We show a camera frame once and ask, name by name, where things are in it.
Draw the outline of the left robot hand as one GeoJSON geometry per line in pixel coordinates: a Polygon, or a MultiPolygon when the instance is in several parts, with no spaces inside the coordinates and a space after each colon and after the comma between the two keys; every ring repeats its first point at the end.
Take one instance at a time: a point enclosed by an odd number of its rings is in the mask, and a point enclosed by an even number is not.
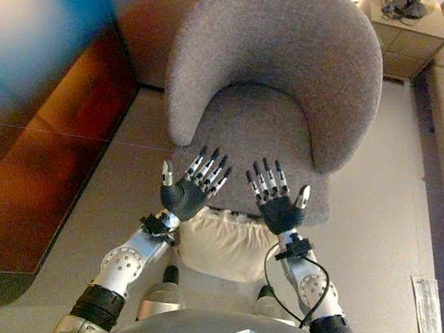
{"type": "Polygon", "coordinates": [[[192,164],[184,171],[184,176],[174,184],[174,167],[169,160],[162,164],[162,185],[160,200],[163,207],[181,222],[193,218],[205,205],[206,201],[215,196],[225,184],[232,168],[224,174],[222,169],[227,164],[229,155],[220,160],[218,166],[210,169],[219,157],[219,149],[205,159],[206,147],[203,147],[192,164]]]}

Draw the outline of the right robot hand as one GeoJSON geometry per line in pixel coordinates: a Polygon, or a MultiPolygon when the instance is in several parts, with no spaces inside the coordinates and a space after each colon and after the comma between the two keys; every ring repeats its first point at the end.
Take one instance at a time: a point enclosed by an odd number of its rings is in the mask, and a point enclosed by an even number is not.
{"type": "Polygon", "coordinates": [[[275,161],[275,175],[266,157],[263,158],[262,163],[264,167],[261,169],[258,162],[253,162],[256,179],[252,177],[249,170],[245,171],[245,177],[251,187],[261,217],[270,231],[279,235],[303,224],[305,208],[310,198],[310,185],[301,186],[295,201],[291,202],[290,187],[280,161],[275,161]]]}

